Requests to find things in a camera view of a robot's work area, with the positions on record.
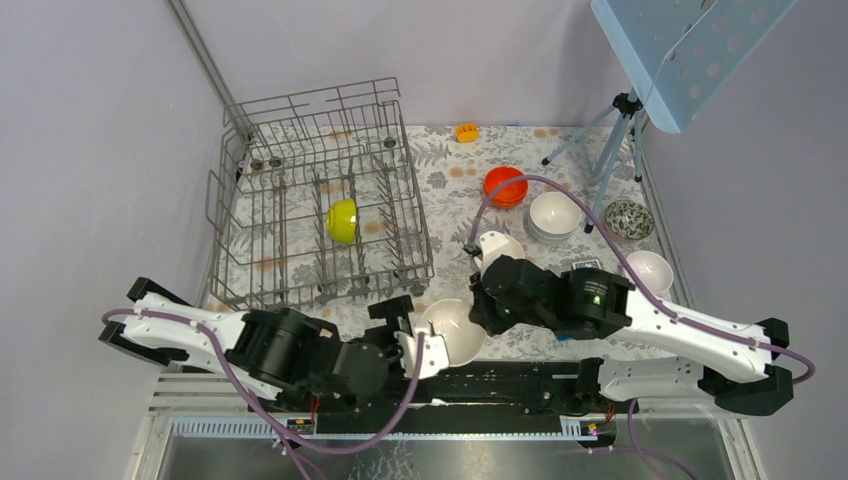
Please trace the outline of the beige floral ceramic bowl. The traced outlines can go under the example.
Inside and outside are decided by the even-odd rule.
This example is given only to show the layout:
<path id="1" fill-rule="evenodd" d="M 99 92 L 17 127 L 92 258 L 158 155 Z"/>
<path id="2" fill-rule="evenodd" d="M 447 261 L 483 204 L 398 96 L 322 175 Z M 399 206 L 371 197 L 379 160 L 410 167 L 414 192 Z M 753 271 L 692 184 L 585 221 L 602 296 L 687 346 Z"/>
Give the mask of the beige floral ceramic bowl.
<path id="1" fill-rule="evenodd" d="M 470 321 L 471 308 L 467 301 L 448 298 L 436 301 L 422 314 L 422 321 L 443 338 L 450 367 L 474 361 L 486 342 L 485 330 Z"/>

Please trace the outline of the white ribbed ceramic bowl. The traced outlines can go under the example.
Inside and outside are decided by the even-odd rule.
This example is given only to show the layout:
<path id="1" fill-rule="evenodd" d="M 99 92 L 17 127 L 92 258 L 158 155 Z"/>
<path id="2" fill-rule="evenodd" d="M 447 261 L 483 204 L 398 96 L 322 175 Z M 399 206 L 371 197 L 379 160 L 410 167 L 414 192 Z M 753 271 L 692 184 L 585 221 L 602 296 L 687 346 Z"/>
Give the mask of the white ribbed ceramic bowl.
<path id="1" fill-rule="evenodd" d="M 532 201 L 529 217 L 531 223 L 544 234 L 565 236 L 577 229 L 584 214 L 567 195 L 546 192 Z"/>

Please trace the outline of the orange plastic bowl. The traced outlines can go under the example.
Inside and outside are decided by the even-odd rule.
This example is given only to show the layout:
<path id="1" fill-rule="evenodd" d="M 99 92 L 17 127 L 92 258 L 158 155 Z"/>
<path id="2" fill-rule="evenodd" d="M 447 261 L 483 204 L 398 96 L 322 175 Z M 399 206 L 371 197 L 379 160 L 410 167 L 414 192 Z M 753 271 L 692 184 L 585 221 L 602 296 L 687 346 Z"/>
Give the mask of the orange plastic bowl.
<path id="1" fill-rule="evenodd" d="M 511 199 L 516 197 L 525 198 L 529 189 L 527 180 L 518 180 L 524 173 L 511 166 L 498 166 L 487 172 L 483 180 L 483 194 L 488 196 L 493 191 L 498 193 L 493 197 Z"/>
<path id="2" fill-rule="evenodd" d="M 523 197 L 516 197 L 516 198 L 511 198 L 511 199 L 506 199 L 506 200 L 501 199 L 501 198 L 494 198 L 490 202 L 490 205 L 492 207 L 495 207 L 495 208 L 510 209 L 510 208 L 515 208 L 515 207 L 521 205 L 523 203 L 523 201 L 524 201 Z"/>

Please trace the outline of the yellow-green plastic bowl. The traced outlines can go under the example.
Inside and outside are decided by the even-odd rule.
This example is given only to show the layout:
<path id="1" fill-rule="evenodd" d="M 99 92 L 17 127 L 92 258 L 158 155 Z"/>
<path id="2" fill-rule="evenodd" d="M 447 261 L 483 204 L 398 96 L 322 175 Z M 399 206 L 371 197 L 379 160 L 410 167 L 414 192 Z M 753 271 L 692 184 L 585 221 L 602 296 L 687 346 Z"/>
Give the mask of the yellow-green plastic bowl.
<path id="1" fill-rule="evenodd" d="M 327 211 L 326 230 L 338 243 L 350 245 L 355 241 L 358 225 L 358 207 L 354 199 L 334 202 Z"/>

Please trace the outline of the small white ceramic bowl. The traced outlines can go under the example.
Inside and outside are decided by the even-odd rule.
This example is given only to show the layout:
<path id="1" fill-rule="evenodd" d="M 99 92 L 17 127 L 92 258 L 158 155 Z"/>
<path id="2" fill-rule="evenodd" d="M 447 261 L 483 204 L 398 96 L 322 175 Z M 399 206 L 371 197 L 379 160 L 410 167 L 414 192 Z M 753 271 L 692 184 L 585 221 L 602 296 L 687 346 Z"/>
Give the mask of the small white ceramic bowl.
<path id="1" fill-rule="evenodd" d="M 670 264 L 661 255 L 640 250 L 629 254 L 626 260 L 639 280 L 652 294 L 661 298 L 670 295 L 674 273 Z"/>

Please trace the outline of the beige ribbed ceramic bowl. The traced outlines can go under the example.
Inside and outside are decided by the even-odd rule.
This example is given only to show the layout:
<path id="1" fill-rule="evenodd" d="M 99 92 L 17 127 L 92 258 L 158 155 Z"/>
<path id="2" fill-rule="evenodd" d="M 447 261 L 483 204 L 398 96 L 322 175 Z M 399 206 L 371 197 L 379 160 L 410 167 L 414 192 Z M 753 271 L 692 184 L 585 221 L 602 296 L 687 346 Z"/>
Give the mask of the beige ribbed ceramic bowl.
<path id="1" fill-rule="evenodd" d="M 489 232 L 485 236 L 494 258 L 509 256 L 514 259 L 524 259 L 525 250 L 523 246 L 511 235 L 501 232 Z"/>

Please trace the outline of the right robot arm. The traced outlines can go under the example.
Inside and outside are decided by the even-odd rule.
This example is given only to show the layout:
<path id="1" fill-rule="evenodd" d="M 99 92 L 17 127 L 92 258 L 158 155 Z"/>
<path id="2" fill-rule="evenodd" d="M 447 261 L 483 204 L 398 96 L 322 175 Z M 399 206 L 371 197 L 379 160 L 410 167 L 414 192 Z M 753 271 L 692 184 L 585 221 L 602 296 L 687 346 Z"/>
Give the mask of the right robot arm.
<path id="1" fill-rule="evenodd" d="M 509 256 L 472 274 L 469 289 L 470 319 L 490 336 L 530 325 L 573 340 L 628 337 L 668 352 L 644 361 L 581 360 L 566 394 L 580 412 L 641 398 L 710 398 L 731 413 L 770 416 L 794 397 L 791 372 L 774 363 L 788 345 L 779 319 L 720 320 L 601 269 L 555 274 Z"/>

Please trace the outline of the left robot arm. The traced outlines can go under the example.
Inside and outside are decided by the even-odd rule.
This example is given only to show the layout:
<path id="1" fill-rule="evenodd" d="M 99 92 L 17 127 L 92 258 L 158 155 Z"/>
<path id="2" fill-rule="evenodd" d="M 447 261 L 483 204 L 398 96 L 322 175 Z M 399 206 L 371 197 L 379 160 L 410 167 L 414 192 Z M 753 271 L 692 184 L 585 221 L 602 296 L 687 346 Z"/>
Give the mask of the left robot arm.
<path id="1" fill-rule="evenodd" d="M 335 324 L 288 307 L 212 312 L 145 277 L 127 297 L 131 308 L 103 316 L 100 342 L 164 367 L 231 372 L 277 410 L 303 410 L 313 400 L 353 410 L 382 396 L 400 374 L 394 323 L 344 341 Z"/>

